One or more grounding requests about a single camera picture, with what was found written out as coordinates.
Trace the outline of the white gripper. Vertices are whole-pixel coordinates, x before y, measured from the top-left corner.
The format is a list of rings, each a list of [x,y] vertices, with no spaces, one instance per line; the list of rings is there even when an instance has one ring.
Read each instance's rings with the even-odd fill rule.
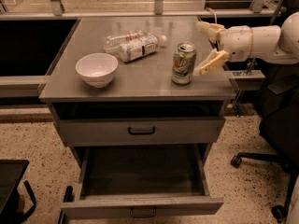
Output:
[[[258,58],[266,62],[279,55],[278,41],[281,30],[278,26],[233,26],[225,27],[217,23],[198,21],[196,29],[210,42],[219,42],[221,51],[213,49],[193,70],[195,76],[205,75],[230,62],[244,62],[248,58]]]

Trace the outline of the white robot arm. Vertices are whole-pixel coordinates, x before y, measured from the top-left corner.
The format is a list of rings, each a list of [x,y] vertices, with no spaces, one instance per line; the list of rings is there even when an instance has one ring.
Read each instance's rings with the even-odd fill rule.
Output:
[[[244,62],[247,59],[261,59],[267,63],[299,63],[299,13],[293,13],[282,24],[260,27],[247,25],[232,26],[199,21],[197,30],[208,40],[217,44],[208,56],[198,64],[193,74],[205,75],[226,62]]]

